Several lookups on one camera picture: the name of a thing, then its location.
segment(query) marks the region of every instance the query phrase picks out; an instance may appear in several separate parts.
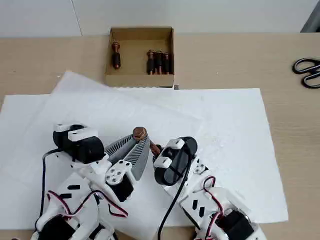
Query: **cardboard box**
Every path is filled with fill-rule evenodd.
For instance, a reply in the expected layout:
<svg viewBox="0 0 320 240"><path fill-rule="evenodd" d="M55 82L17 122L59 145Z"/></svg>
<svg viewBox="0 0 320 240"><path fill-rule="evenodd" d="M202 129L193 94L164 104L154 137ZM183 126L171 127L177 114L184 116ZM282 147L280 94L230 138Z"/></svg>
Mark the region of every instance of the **cardboard box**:
<svg viewBox="0 0 320 240"><path fill-rule="evenodd" d="M112 43L120 44L121 67L112 66ZM171 54L172 74L148 75L147 52ZM112 27L109 35L105 83L110 87L166 87L174 84L174 30L172 27Z"/></svg>

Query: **scissors handle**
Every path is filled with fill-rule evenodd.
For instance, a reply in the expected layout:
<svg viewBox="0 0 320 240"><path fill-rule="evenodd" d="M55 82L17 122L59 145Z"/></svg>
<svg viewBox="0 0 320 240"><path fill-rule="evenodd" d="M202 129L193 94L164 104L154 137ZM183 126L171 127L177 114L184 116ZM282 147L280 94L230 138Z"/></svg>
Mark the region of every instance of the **scissors handle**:
<svg viewBox="0 0 320 240"><path fill-rule="evenodd" d="M315 79L317 77L320 77L320 71L315 71L313 74L308 75L304 78L302 78L301 84L305 86L308 89L320 89L320 84L310 84L308 83L309 80Z"/></svg>
<svg viewBox="0 0 320 240"><path fill-rule="evenodd" d="M298 68L298 66L301 63L312 63L314 64L313 66L309 66L306 68ZM293 66L292 66L292 71L295 74L305 74L305 73L315 73L317 70L320 70L320 60L317 60L315 58L311 58L311 57L305 57L305 58L301 58L298 61L296 61Z"/></svg>

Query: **black wire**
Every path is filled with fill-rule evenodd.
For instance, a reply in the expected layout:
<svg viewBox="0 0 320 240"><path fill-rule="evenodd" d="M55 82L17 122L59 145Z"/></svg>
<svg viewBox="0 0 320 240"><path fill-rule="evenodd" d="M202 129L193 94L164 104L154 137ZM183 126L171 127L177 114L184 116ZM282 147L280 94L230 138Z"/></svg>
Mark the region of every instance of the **black wire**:
<svg viewBox="0 0 320 240"><path fill-rule="evenodd" d="M114 240L119 240L116 232L114 232L114 233L112 234L112 236L113 236Z"/></svg>
<svg viewBox="0 0 320 240"><path fill-rule="evenodd" d="M160 224L160 227L159 227L159 230L158 230L158 234L157 234L157 240L161 240L161 231L164 228L165 222L166 222L169 214L171 213L172 208L175 206L176 201L178 200L179 195L180 195L180 193L181 193L186 181L188 180L188 175L189 175L189 171L190 171L190 167L191 167L191 160L193 158L193 156L190 153L188 153L188 155L189 155L189 158L188 158L188 163L187 163L187 166L186 166L184 177L182 179L182 182L181 182L181 184L179 186L178 191L176 192L176 194L174 196L173 201L171 202L170 207L168 208L168 210L166 211L166 214L164 215L164 217L162 219L162 222Z"/></svg>
<svg viewBox="0 0 320 240"><path fill-rule="evenodd" d="M40 207L39 218L44 213L45 192L46 192L46 158L51 154L58 153L58 152L61 152L61 151L62 151L62 149L56 148L56 149L48 151L47 153L45 153L42 156L42 193L41 193L41 207Z"/></svg>

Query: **screw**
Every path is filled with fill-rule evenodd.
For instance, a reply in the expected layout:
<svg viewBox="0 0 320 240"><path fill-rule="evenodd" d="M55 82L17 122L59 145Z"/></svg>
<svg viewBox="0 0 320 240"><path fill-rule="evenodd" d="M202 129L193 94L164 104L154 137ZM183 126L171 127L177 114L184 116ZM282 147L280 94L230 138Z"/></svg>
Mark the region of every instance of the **screw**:
<svg viewBox="0 0 320 240"><path fill-rule="evenodd" d="M133 129L133 138L136 141L141 141L147 136L147 130L143 126L137 126Z"/></svg>
<svg viewBox="0 0 320 240"><path fill-rule="evenodd" d="M157 68L157 74L162 74L162 51L157 51L155 53L155 66Z"/></svg>
<svg viewBox="0 0 320 240"><path fill-rule="evenodd" d="M112 43L112 50L115 52L115 53L119 53L119 48L120 48L120 44L117 42L117 41L114 41Z"/></svg>
<svg viewBox="0 0 320 240"><path fill-rule="evenodd" d="M168 52L164 52L163 53L163 64L164 64L164 72L166 75L170 74L170 65L169 65L169 53Z"/></svg>
<svg viewBox="0 0 320 240"><path fill-rule="evenodd" d="M114 41L112 43L111 47L112 47L112 50L113 50L113 54L112 54L113 67L115 69L119 69L120 68L120 64L121 64L120 53L119 53L120 44L118 42Z"/></svg>
<svg viewBox="0 0 320 240"><path fill-rule="evenodd" d="M155 156L156 158L161 153L161 150L159 149L159 147L157 145L155 145L151 140L150 140L150 149L151 149L153 156Z"/></svg>
<svg viewBox="0 0 320 240"><path fill-rule="evenodd" d="M148 62L147 62L147 73L149 75L154 74L154 68L155 68L155 51L150 49L147 53L148 56Z"/></svg>

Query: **wooden table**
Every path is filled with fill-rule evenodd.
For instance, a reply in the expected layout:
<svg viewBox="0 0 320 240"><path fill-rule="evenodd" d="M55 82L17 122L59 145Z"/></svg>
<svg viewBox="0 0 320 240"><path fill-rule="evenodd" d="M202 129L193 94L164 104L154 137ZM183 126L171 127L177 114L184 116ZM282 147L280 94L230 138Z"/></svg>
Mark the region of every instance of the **wooden table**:
<svg viewBox="0 0 320 240"><path fill-rule="evenodd" d="M319 57L319 43L317 33L174 37L180 89L261 89L289 210L288 222L262 225L269 240L320 239L320 90L302 87L291 71L293 61ZM0 39L0 103L8 94L50 93L65 70L102 82L107 46L106 36ZM0 240L31 233L3 230ZM191 235L190 227L167 228L163 239Z"/></svg>

